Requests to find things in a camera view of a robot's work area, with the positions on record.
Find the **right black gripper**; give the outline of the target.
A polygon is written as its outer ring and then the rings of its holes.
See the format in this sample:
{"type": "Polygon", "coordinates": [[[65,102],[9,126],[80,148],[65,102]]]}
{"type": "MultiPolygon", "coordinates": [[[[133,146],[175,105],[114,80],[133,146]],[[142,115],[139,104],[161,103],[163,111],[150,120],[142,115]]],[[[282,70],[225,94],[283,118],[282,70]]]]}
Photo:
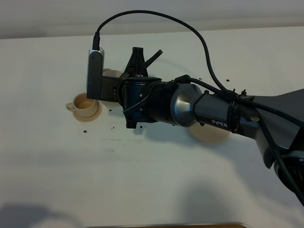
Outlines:
{"type": "Polygon", "coordinates": [[[118,94],[126,128],[135,129],[137,123],[163,122],[175,125],[171,115],[171,99],[176,91],[176,82],[163,82],[160,78],[149,77],[146,69],[140,73],[144,63],[143,48],[133,47],[118,94]]]}

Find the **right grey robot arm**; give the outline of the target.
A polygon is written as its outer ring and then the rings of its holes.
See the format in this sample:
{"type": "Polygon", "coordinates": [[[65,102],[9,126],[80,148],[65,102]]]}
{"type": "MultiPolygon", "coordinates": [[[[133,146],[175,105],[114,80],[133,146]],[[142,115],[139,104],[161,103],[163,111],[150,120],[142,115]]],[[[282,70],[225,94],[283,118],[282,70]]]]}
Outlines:
{"type": "Polygon", "coordinates": [[[145,60],[134,47],[121,76],[118,100],[126,127],[139,122],[163,122],[190,127],[210,125],[254,139],[266,167],[300,202],[304,200],[304,92],[249,96],[243,91],[216,89],[189,75],[163,82],[149,77],[147,67],[160,55],[145,60]]]}

